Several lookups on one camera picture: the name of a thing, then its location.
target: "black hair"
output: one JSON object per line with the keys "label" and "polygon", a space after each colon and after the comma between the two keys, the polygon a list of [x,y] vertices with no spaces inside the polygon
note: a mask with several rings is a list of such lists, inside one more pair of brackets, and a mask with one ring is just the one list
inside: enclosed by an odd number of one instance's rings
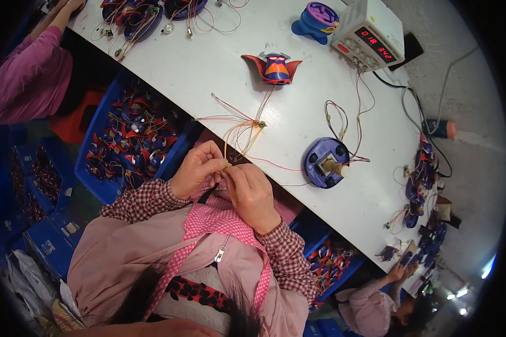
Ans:
{"label": "black hair", "polygon": [[[164,268],[158,264],[144,269],[135,279],[120,307],[107,320],[106,324],[131,324],[142,321],[152,302],[152,295],[157,283],[163,275]],[[230,300],[228,310],[230,327],[225,335],[227,337],[258,337],[263,323],[260,313],[246,298],[236,277],[230,284],[230,289],[227,290],[227,297]],[[151,314],[147,322],[161,320],[163,319],[159,315]]]}
{"label": "black hair", "polygon": [[414,301],[414,310],[408,315],[408,324],[403,325],[398,318],[392,317],[390,329],[385,337],[403,337],[408,333],[425,329],[425,324],[433,313],[433,304],[424,296],[418,296]]}

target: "checkered sleeve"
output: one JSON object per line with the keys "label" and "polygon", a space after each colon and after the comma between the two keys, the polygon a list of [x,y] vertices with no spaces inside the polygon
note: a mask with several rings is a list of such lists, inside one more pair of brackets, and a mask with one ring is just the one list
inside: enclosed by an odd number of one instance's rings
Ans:
{"label": "checkered sleeve", "polygon": [[129,224],[148,220],[158,213],[184,207],[190,200],[176,197],[170,190],[170,180],[154,179],[135,190],[124,192],[111,205],[105,205],[100,215],[125,220]]}
{"label": "checkered sleeve", "polygon": [[317,298],[317,288],[303,254],[304,239],[291,231],[283,219],[270,233],[255,236],[268,253],[279,287],[301,293],[311,305]]}

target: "digital display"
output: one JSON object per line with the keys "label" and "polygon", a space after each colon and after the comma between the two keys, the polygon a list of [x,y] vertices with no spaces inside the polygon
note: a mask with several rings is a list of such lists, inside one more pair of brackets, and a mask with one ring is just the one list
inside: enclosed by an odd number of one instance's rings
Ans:
{"label": "digital display", "polygon": [[373,35],[367,28],[362,27],[356,32],[362,40],[364,40],[371,48],[380,56],[384,63],[389,63],[395,61],[396,58],[392,55],[392,53],[386,48],[385,45],[381,41],[378,41],[377,37]]}

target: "pink gingham apron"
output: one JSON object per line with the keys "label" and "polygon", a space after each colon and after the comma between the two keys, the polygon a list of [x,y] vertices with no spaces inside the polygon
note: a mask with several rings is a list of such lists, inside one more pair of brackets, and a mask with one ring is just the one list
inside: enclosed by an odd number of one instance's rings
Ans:
{"label": "pink gingham apron", "polygon": [[[262,251],[264,266],[261,278],[257,285],[257,290],[255,292],[255,299],[253,301],[253,306],[260,309],[264,299],[266,298],[266,294],[268,293],[270,276],[272,273],[270,260],[266,250],[255,238],[253,229],[243,222],[232,207],[225,180],[223,180],[216,191],[210,195],[206,204],[197,203],[198,199],[210,189],[208,183],[209,179],[204,182],[200,192],[192,198],[193,207],[191,208],[191,212],[184,223],[186,234],[182,238],[182,241],[200,237],[207,233],[218,233],[223,235],[232,235],[243,244],[255,246],[257,249]],[[280,215],[283,216],[283,218],[286,218],[286,216],[289,216],[292,213],[289,208],[278,202],[274,203],[274,208]],[[210,223],[207,223],[207,219],[209,218],[208,215],[213,220]],[[143,321],[146,321],[150,314],[154,311],[169,282],[176,276],[176,273],[178,273],[178,270],[189,256],[189,253],[191,253],[193,248],[195,248],[195,245],[196,242],[175,251],[167,264],[165,275],[160,279],[156,287],[154,300],[152,305],[150,305],[148,312],[144,316]]]}

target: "red patterned fabric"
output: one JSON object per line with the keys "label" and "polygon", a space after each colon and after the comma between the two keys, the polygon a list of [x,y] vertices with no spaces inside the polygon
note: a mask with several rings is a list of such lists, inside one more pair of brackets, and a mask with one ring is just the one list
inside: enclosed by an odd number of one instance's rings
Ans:
{"label": "red patterned fabric", "polygon": [[[271,233],[256,236],[253,229],[245,224],[234,211],[225,182],[208,198],[206,204],[196,201],[209,189],[205,182],[197,196],[192,198],[194,205],[184,224],[186,235],[182,240],[188,240],[206,233],[228,234],[236,237],[242,243],[257,247],[263,252],[264,269],[255,293],[254,306],[260,308],[268,293],[270,274],[274,268],[274,277],[282,289],[302,293],[311,304],[315,300],[316,288],[309,271],[309,265],[302,251],[304,241],[296,233],[290,231],[284,221]],[[128,223],[144,221],[155,214],[181,208],[191,201],[178,199],[170,191],[170,181],[164,183],[160,179],[144,183],[136,190],[127,191],[112,205],[104,206],[101,216],[126,220]],[[281,214],[285,209],[277,202],[276,211]],[[164,277],[160,280],[146,318],[159,303],[164,290],[172,280],[182,263],[195,247],[195,243],[177,250],[169,261]]]}

